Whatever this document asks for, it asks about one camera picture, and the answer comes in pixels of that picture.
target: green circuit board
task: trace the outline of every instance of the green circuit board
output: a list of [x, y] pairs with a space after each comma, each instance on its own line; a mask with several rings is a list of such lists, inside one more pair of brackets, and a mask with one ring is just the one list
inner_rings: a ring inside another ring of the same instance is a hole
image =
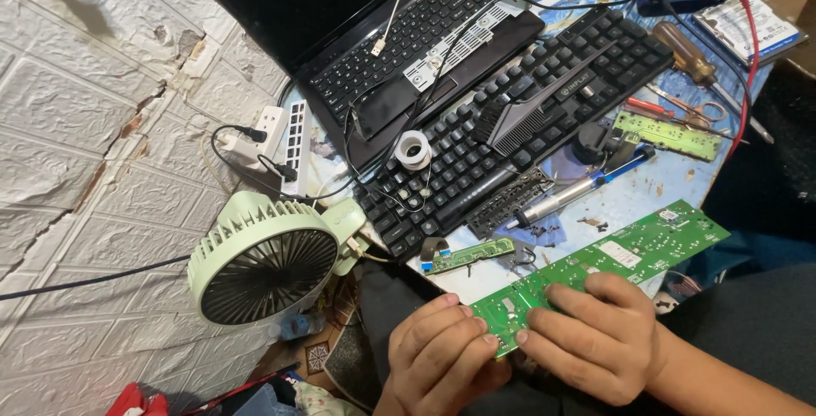
[[486, 320], [490, 332], [499, 338], [496, 357], [502, 357], [517, 348], [515, 333], [527, 327], [525, 319], [529, 309], [552, 309], [544, 296], [544, 287], [548, 284], [559, 282], [583, 292], [584, 278], [601, 271], [614, 272], [633, 284], [640, 284], [729, 235], [702, 211], [678, 201], [546, 265], [470, 307], [476, 316]]
[[472, 247], [451, 252], [448, 255], [437, 255], [433, 258], [431, 269], [425, 270], [425, 275], [439, 274], [460, 266], [469, 265], [487, 258], [501, 257], [515, 252], [513, 241], [503, 237], [495, 241], [487, 241]]
[[656, 148], [672, 150], [704, 161], [714, 161], [722, 145], [722, 138], [701, 133], [684, 126], [657, 121], [621, 110], [615, 118], [615, 128], [636, 133]]

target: mechanical keyboard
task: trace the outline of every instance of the mechanical keyboard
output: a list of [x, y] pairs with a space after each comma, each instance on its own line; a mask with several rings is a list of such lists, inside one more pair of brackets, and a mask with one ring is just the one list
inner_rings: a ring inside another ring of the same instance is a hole
[[[587, 67], [590, 82], [570, 81], [542, 104], [542, 126], [526, 140], [495, 150], [473, 139], [485, 108], [535, 96], [616, 40]], [[412, 172], [389, 160], [377, 178], [354, 187], [354, 196], [391, 253], [406, 260], [419, 252], [425, 237], [453, 232], [501, 187], [571, 139], [580, 125], [604, 116], [673, 63], [668, 46], [620, 11], [594, 8], [486, 83], [473, 102], [424, 126], [433, 148], [429, 168]]]
[[311, 80], [332, 115], [342, 123], [349, 101], [373, 85], [389, 79], [422, 57], [434, 44], [464, 23], [487, 0], [416, 0], [394, 16], [385, 48], [371, 55], [374, 42], [382, 38], [384, 23], [377, 33], [348, 51]]

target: fan grille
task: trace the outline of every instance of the fan grille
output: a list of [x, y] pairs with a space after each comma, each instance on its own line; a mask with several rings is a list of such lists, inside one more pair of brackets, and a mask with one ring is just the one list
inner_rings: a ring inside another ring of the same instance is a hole
[[299, 302], [332, 270], [337, 240], [315, 229], [274, 235], [236, 256], [213, 276], [201, 313], [220, 325], [243, 325]]

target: laptop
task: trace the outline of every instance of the laptop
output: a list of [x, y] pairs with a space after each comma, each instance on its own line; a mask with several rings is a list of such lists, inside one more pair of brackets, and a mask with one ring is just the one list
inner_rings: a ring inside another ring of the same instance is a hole
[[[349, 103], [361, 97], [347, 161], [362, 170], [391, 146], [407, 119], [405, 110], [421, 94], [406, 71], [416, 69], [489, 0], [400, 0], [386, 46], [377, 56], [372, 48], [385, 35], [397, 0], [218, 1], [293, 78], [338, 150], [347, 143], [345, 129], [352, 127], [351, 121], [346, 125]], [[414, 116], [414, 124], [422, 125], [461, 97], [543, 28], [538, 17], [521, 10], [492, 27], [490, 44], [476, 48], [440, 78], [444, 82], [422, 114]], [[380, 82], [376, 91], [361, 96]]]

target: plastic bottle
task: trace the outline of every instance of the plastic bottle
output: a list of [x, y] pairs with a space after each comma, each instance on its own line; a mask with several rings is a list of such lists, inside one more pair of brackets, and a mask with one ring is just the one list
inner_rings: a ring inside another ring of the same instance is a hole
[[293, 314], [284, 317], [279, 324], [269, 326], [269, 336], [274, 341], [289, 341], [307, 335], [320, 333], [326, 327], [326, 317], [318, 314]]

